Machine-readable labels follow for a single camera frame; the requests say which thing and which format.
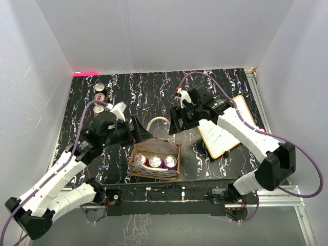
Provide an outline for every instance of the black marble pattern surface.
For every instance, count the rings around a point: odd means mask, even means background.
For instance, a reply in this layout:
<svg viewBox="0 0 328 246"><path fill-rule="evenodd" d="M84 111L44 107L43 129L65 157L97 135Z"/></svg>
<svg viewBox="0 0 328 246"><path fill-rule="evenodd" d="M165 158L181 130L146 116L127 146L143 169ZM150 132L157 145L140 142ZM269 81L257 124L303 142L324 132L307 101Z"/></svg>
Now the black marble pattern surface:
<svg viewBox="0 0 328 246"><path fill-rule="evenodd" d="M74 139L83 109L94 98L95 84L106 85L112 104L120 101L127 104L126 120L130 121L131 115L135 114L146 128L149 121L156 116L170 119L169 109L177 105L174 99L175 89L188 72L113 74L73 78L54 162L57 161L59 153L62 153L68 142ZM214 77L229 96L243 95L256 124L264 127L243 69L203 70L202 72ZM202 75L190 76L183 88L189 89L199 83L204 83L214 94L221 94L213 83ZM85 124L89 124L93 118L91 108L87 113ZM150 128L154 136L162 138L169 137L168 130L169 125L164 121L155 122ZM229 158L213 160L197 129L176 134L174 140L182 143L180 180L236 178L258 167L254 155L243 145L232 149ZM103 184L154 181L131 176L128 161L132 150L133 146L107 147L102 155L76 175L68 186L80 185L90 177L96 177Z"/></svg>

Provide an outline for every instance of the white enclosure wall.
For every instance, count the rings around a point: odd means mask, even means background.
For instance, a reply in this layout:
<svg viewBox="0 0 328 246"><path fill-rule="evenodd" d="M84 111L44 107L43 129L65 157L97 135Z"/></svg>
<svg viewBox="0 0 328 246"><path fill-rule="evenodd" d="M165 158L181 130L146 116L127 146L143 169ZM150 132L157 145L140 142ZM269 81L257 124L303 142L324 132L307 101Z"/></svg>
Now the white enclosure wall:
<svg viewBox="0 0 328 246"><path fill-rule="evenodd" d="M258 68L258 85L272 131L300 143L328 177L328 2L295 1ZM318 175L301 154L291 178L303 194ZM328 189L305 199L318 245L327 245Z"/></svg>
<svg viewBox="0 0 328 246"><path fill-rule="evenodd" d="M62 124L72 79L55 36L35 1L0 3L0 228L4 204L46 172ZM18 241L11 221L5 245Z"/></svg>
<svg viewBox="0 0 328 246"><path fill-rule="evenodd" d="M293 0L36 0L74 71L260 64Z"/></svg>

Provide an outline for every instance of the cardboard box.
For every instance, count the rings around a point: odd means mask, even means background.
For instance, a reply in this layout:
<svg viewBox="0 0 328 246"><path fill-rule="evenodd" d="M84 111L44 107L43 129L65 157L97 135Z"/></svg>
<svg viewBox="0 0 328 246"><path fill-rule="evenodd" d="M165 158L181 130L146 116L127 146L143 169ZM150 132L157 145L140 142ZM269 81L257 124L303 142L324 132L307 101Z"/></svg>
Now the cardboard box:
<svg viewBox="0 0 328 246"><path fill-rule="evenodd" d="M134 156L138 153L144 154L148 159L154 155L157 155L162 159L168 155L173 155L177 159L177 170L150 168L145 165L134 163ZM129 161L131 175L146 178L156 178L167 181L179 181L181 159L180 154L181 145L169 142L166 139L154 137L147 141L138 143L134 145L134 149L131 153L131 159Z"/></svg>

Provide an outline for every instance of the notepad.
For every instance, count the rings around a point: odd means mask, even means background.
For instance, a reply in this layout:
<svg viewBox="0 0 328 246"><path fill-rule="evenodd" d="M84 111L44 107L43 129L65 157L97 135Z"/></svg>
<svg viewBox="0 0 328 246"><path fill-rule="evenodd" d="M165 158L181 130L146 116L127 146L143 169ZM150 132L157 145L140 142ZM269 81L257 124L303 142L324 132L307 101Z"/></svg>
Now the notepad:
<svg viewBox="0 0 328 246"><path fill-rule="evenodd" d="M238 95L234 100L237 103L238 109L244 120L250 125L255 126L254 120L243 96ZM229 151L240 144L240 141L237 138L225 129L214 124L212 121L206 119L200 120L198 130L213 159L219 158L225 153L225 151Z"/></svg>

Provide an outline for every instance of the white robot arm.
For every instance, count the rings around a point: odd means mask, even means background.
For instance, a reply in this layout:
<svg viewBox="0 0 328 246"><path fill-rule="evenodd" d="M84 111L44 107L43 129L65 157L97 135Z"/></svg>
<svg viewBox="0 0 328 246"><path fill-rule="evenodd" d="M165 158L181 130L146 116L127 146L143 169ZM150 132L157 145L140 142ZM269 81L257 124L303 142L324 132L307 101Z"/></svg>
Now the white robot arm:
<svg viewBox="0 0 328 246"><path fill-rule="evenodd" d="M72 209L104 200L103 186L95 178L87 180L65 195L57 196L76 174L103 152L103 148L114 144L129 146L152 138L135 115L131 116L134 130L130 130L123 114L125 107L122 102L115 106L107 105L107 111L99 113L90 128L76 139L77 148L72 157L74 143L71 142L58 162L38 183L19 198L11 197L7 200L5 205L11 213L21 206L13 217L32 240L43 236L54 221Z"/></svg>
<svg viewBox="0 0 328 246"><path fill-rule="evenodd" d="M261 164L228 186L221 194L226 201L236 202L241 196L261 189L272 191L295 172L295 147L257 133L258 128L248 128L230 101L214 98L204 85L188 92L179 89L176 96L181 102L170 110L170 135L199 126L201 119L211 120L244 144Z"/></svg>

